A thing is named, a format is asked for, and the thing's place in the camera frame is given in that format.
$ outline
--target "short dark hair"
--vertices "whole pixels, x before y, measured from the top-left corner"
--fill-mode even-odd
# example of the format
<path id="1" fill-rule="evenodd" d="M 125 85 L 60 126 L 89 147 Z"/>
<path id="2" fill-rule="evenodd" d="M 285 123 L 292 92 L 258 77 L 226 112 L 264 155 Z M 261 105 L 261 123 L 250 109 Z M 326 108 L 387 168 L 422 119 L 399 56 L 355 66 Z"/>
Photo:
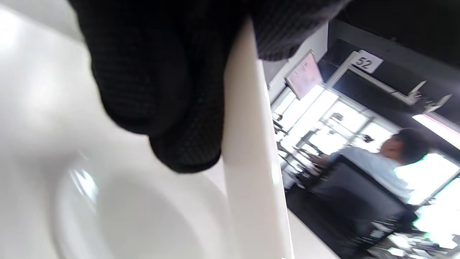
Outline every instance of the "short dark hair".
<path id="1" fill-rule="evenodd" d="M 428 139 L 416 129 L 402 129 L 395 136 L 402 142 L 401 160 L 408 165 L 420 161 L 431 149 Z"/>

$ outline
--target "white sign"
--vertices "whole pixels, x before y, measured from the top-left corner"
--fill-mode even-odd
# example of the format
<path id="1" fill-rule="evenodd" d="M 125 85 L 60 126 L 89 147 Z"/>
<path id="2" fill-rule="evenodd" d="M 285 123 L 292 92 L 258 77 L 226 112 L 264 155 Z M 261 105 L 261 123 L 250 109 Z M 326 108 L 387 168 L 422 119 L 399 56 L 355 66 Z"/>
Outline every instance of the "white sign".
<path id="1" fill-rule="evenodd" d="M 360 50 L 359 54 L 351 62 L 366 73 L 372 74 L 383 62 L 383 59 L 372 55 L 369 52 Z"/>

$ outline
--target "ceiling light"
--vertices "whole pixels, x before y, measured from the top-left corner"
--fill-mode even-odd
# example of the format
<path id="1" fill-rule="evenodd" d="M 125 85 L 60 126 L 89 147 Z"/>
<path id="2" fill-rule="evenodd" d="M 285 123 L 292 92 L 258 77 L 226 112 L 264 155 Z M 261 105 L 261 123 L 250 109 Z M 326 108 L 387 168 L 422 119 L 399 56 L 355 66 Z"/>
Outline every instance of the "ceiling light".
<path id="1" fill-rule="evenodd" d="M 441 138 L 460 149 L 460 133 L 433 119 L 426 114 L 415 115 L 412 117 L 423 126 L 427 127 Z"/>

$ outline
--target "dark ceiling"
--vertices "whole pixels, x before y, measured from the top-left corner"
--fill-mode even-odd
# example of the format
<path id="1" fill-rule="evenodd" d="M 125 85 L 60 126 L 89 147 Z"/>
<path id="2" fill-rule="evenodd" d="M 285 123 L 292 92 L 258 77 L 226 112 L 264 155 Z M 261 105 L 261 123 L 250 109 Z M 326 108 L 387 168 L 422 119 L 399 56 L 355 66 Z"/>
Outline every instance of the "dark ceiling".
<path id="1" fill-rule="evenodd" d="M 460 68 L 459 0 L 354 0 L 338 19 Z"/>

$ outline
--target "man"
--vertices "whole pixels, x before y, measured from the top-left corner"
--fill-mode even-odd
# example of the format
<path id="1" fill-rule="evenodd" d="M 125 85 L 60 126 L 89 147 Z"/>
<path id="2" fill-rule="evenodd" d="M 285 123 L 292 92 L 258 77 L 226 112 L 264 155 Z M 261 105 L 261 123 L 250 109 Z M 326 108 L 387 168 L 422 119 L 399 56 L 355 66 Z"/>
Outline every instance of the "man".
<path id="1" fill-rule="evenodd" d="M 311 158 L 311 161 L 326 167 L 339 155 L 343 155 L 402 201 L 407 202 L 410 198 L 410 192 L 406 189 L 407 183 L 398 178 L 394 169 L 420 161 L 429 150 L 429 142 L 419 131 L 402 129 L 382 144 L 379 153 L 371 153 L 357 147 L 347 147 L 330 156 Z"/>

